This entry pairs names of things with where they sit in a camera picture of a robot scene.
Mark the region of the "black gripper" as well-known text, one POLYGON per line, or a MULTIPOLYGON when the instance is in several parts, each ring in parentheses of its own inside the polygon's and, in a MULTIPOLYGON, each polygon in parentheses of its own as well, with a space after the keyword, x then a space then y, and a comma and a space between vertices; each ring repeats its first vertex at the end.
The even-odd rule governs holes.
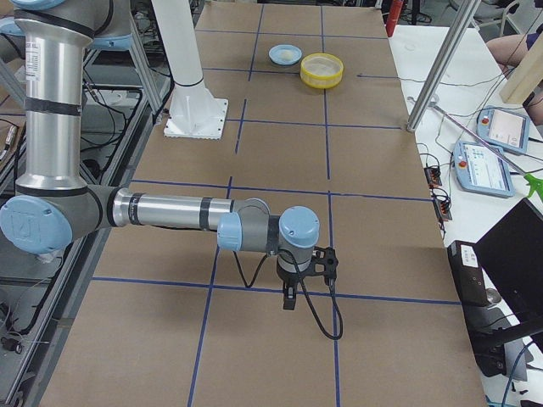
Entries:
POLYGON ((294 310, 298 285, 305 276, 302 272, 292 273, 285 270, 278 270, 277 275, 283 281, 283 310, 294 310))

